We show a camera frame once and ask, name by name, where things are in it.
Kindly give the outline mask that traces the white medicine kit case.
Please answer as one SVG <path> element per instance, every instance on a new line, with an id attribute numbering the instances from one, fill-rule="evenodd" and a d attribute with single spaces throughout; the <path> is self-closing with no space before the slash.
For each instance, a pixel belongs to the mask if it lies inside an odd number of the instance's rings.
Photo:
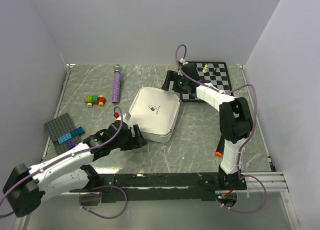
<path id="1" fill-rule="evenodd" d="M 128 113 L 142 136 L 150 141 L 166 143 L 170 140 L 180 109 L 179 97 L 170 91 L 142 87 Z"/>

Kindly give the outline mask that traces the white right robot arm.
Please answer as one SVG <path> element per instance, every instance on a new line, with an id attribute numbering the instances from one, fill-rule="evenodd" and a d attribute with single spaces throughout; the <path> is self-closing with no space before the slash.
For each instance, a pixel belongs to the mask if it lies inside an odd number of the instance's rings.
<path id="1" fill-rule="evenodd" d="M 191 62 L 179 63 L 178 67 L 178 71 L 167 71 L 161 88 L 193 95 L 218 111 L 221 137 L 216 153 L 222 155 L 218 183 L 221 188 L 230 189 L 241 176 L 243 148 L 254 128 L 249 104 L 244 97 L 236 98 L 213 85 L 211 77 L 218 78 L 217 84 L 225 78 L 217 69 L 207 65 L 199 68 Z"/>

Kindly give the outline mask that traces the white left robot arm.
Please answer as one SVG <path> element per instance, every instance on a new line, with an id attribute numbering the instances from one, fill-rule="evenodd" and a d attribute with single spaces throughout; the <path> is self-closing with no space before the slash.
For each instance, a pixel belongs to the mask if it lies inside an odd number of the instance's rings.
<path id="1" fill-rule="evenodd" d="M 110 154 L 138 149 L 147 144 L 138 125 L 117 120 L 107 129 L 88 136 L 71 150 L 37 165 L 16 166 L 2 192 L 13 214 L 20 218 L 32 213 L 41 202 L 73 190 L 99 189 L 100 175 L 91 163 Z"/>

